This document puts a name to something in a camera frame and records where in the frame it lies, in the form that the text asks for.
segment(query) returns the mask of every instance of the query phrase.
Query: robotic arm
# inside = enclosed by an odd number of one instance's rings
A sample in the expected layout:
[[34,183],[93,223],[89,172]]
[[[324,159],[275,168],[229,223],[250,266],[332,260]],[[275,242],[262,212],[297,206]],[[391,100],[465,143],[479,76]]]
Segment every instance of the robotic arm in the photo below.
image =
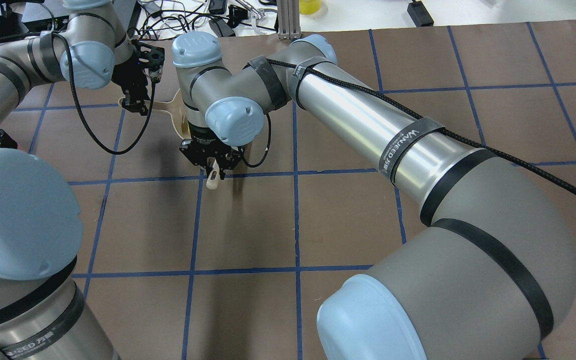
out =
[[[85,12],[112,18],[103,12],[107,7],[99,4]],[[71,20],[68,43],[75,47],[73,54],[86,41],[108,49],[123,46],[125,40],[116,32],[102,34],[108,24],[98,16]],[[14,44],[16,54],[29,55],[11,57],[7,52],[3,56],[9,59],[1,57],[7,70],[0,66],[0,120],[31,86],[66,77],[67,64],[63,56],[57,57],[65,50],[59,39],[48,34]],[[99,53],[108,52],[98,48]],[[121,55],[114,53],[128,60],[134,52],[126,48]],[[107,57],[100,59],[111,63]],[[191,32],[174,41],[173,62],[190,130],[181,151],[190,161],[209,171],[215,164],[231,169],[238,161],[233,147],[250,143],[261,132],[265,114],[292,99],[416,200],[420,219],[429,226],[366,274],[350,278],[323,303],[317,326],[330,360],[520,359],[562,323],[576,289],[572,242],[546,197],[509,162],[444,136],[432,119],[416,120],[366,93],[364,84],[337,66],[332,47],[321,36],[253,59],[237,75],[231,75],[221,59],[219,43],[209,34]],[[94,71],[90,82],[106,79],[107,67],[94,69],[101,71]],[[89,81],[77,73],[76,82],[78,77]],[[128,80],[125,86],[142,83]],[[69,208],[39,214],[28,207],[24,194],[14,191],[11,204],[25,205],[28,217],[78,221],[72,194],[50,166],[21,152],[0,150],[0,164],[9,160],[32,170],[18,170],[26,184],[51,189],[51,196],[41,196],[35,205],[47,207],[59,199]],[[48,180],[38,185],[39,179]],[[55,234],[45,243],[59,239]],[[69,249],[60,263],[39,268],[43,276],[14,279],[6,277],[14,266],[2,270],[3,359],[119,358],[69,277],[75,254]],[[28,256],[30,262],[33,256],[48,257],[48,252],[20,249],[18,256]]]

